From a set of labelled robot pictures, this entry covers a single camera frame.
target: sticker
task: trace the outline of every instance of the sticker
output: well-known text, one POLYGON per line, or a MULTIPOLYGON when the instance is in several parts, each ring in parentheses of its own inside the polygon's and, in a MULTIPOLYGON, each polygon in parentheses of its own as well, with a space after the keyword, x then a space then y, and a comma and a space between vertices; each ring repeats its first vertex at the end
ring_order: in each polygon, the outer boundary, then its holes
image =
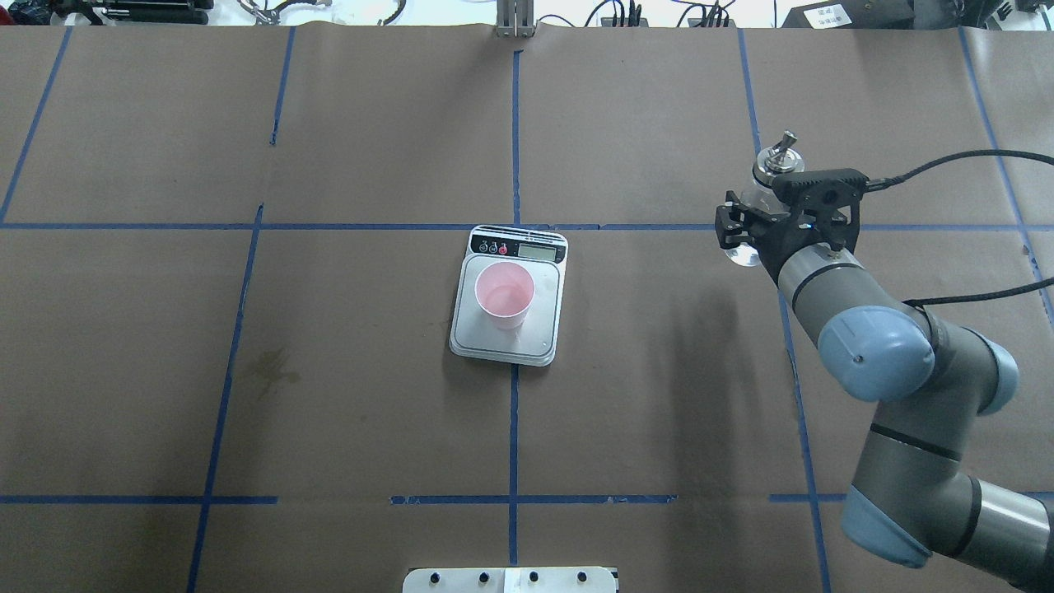
POLYGON ((813 25, 813 28, 833 28, 842 26, 843 24, 853 24, 853 21, 841 4, 820 6, 819 8, 804 11, 802 14, 808 19, 808 24, 813 25))

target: digital scale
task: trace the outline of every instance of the digital scale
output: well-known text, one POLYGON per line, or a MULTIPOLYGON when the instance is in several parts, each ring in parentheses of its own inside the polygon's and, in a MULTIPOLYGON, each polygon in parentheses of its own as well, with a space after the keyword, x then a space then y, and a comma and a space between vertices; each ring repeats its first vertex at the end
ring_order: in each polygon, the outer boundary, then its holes
POLYGON ((562 235, 482 224, 469 233, 450 350, 463 357, 546 367, 557 356, 560 305, 564 298, 567 239, 562 235), (523 325, 499 330, 475 300, 475 279, 487 265, 515 261, 534 280, 534 300, 523 325))

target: blue joint cap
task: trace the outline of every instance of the blue joint cap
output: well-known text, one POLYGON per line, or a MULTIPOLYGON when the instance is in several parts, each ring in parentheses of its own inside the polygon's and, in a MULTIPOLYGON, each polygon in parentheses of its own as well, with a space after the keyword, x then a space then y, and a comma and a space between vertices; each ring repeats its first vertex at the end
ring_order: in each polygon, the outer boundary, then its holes
POLYGON ((1017 371, 1017 361, 1014 360, 1013 355, 1007 352, 1007 349, 977 334, 973 330, 970 332, 977 335, 984 342, 984 345, 989 348, 989 351, 992 352, 992 356, 995 357, 995 368, 999 374, 992 401, 977 413, 977 416, 989 416, 1002 410, 1002 407, 1007 406, 1007 402, 1014 398, 1014 393, 1017 392, 1017 384, 1020 381, 1021 375, 1017 371))
POLYGON ((853 486, 845 495, 842 531, 860 548, 911 569, 921 569, 933 556, 933 552, 853 486))
POLYGON ((901 312, 865 305, 831 318, 816 343, 820 360, 848 395, 865 402, 914 394, 933 374, 933 347, 901 312))

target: cup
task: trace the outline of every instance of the cup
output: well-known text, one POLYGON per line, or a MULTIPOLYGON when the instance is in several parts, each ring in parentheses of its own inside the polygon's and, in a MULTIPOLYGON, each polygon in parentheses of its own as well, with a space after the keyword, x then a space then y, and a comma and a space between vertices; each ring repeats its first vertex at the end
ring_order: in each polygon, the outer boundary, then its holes
POLYGON ((520 328, 534 300, 534 278, 515 261, 497 261, 475 278, 475 302, 501 330, 520 328))

